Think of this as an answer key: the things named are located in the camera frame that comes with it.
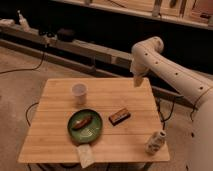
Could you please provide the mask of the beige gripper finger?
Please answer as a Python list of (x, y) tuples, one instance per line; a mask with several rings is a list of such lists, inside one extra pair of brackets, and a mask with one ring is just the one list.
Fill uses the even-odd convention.
[(144, 78), (141, 76), (134, 76), (133, 81), (134, 81), (134, 86), (135, 87), (140, 87), (143, 83)]

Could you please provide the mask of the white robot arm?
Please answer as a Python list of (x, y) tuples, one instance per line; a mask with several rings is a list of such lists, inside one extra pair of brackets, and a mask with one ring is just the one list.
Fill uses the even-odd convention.
[(188, 171), (213, 171), (213, 80), (166, 59), (161, 55), (163, 48), (157, 36), (133, 45), (134, 86), (139, 87), (151, 70), (193, 104), (197, 112), (186, 166)]

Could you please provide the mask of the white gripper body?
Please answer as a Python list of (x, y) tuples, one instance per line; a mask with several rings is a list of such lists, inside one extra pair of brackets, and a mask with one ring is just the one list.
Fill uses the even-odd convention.
[(134, 77), (144, 77), (149, 69), (143, 65), (138, 59), (133, 58), (130, 66), (130, 72)]

